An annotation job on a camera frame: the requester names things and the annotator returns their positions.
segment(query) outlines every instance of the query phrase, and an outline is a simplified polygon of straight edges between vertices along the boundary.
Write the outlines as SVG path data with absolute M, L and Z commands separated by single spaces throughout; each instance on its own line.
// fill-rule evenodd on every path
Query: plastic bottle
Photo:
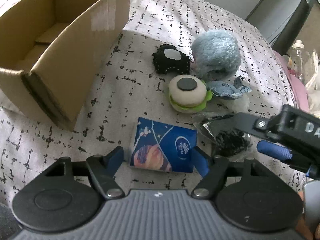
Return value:
M 309 53 L 305 51 L 302 41 L 296 40 L 296 42 L 292 45 L 289 55 L 294 62 L 294 71 L 297 75 L 297 78 L 305 85 L 304 66 L 310 56 Z

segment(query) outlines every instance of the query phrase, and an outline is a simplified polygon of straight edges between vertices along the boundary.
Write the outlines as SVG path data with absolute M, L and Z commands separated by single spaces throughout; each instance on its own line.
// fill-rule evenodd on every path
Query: bed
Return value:
M 18 1 L 0 0 L 0 15 Z M 229 30 L 238 40 L 242 63 L 236 76 L 252 88 L 249 113 L 269 117 L 283 104 L 295 104 L 279 60 L 260 32 L 243 19 L 203 0 L 131 0 L 128 24 L 96 74 L 73 132 L 0 109 L 0 201 L 10 204 L 23 186 L 59 157 L 80 161 L 105 155 L 118 145 L 128 148 L 139 116 L 192 128 L 189 115 L 170 107 L 166 90 L 171 76 L 155 73 L 151 55 L 156 47 L 169 43 L 192 59 L 192 41 L 208 29 Z M 225 107 L 218 100 L 210 104 L 217 111 Z M 198 144 L 210 152 L 205 138 L 199 136 Z M 257 153 L 255 146 L 249 154 L 294 190 L 301 189 L 304 174 Z M 190 190 L 200 179 L 196 171 L 156 172 L 130 168 L 127 163 L 115 174 L 125 192 L 129 188 Z

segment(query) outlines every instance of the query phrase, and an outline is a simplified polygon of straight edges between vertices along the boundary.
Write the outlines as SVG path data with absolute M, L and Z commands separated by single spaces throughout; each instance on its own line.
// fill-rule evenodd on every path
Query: black felt toy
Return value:
M 170 44 L 161 45 L 153 55 L 153 65 L 158 74 L 177 72 L 189 74 L 190 58 Z

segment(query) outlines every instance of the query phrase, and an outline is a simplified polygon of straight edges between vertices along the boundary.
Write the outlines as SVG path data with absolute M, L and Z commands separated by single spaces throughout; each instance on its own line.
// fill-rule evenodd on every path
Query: pink object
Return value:
M 273 52 L 275 53 L 278 61 L 281 63 L 280 65 L 282 66 L 282 69 L 288 78 L 297 106 L 302 111 L 309 112 L 307 89 L 296 76 L 290 73 L 289 69 L 287 68 L 286 61 L 280 56 L 280 54 L 276 51 Z

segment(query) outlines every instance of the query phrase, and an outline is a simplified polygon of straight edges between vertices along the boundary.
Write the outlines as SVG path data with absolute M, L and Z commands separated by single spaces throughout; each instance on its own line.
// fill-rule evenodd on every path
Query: white sheet with black pattern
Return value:
M 0 1 L 3 14 L 18 0 Z M 104 155 L 118 145 L 128 148 L 139 116 L 192 127 L 191 117 L 178 114 L 169 104 L 166 90 L 173 75 L 155 74 L 151 55 L 156 47 L 168 43 L 192 59 L 192 41 L 213 28 L 230 30 L 238 39 L 242 64 L 236 76 L 252 88 L 250 113 L 269 117 L 283 104 L 294 104 L 287 78 L 270 46 L 246 21 L 202 0 L 131 0 L 128 24 L 97 73 L 74 132 L 0 109 L 0 201 L 10 202 L 61 156 L 80 161 L 93 154 Z M 224 107 L 216 99 L 210 104 L 217 111 Z M 210 144 L 202 137 L 198 144 L 210 151 Z M 255 151 L 253 154 L 295 190 L 301 189 L 303 174 Z M 123 163 L 115 180 L 126 192 L 129 188 L 192 189 L 200 176 L 197 172 L 140 170 Z

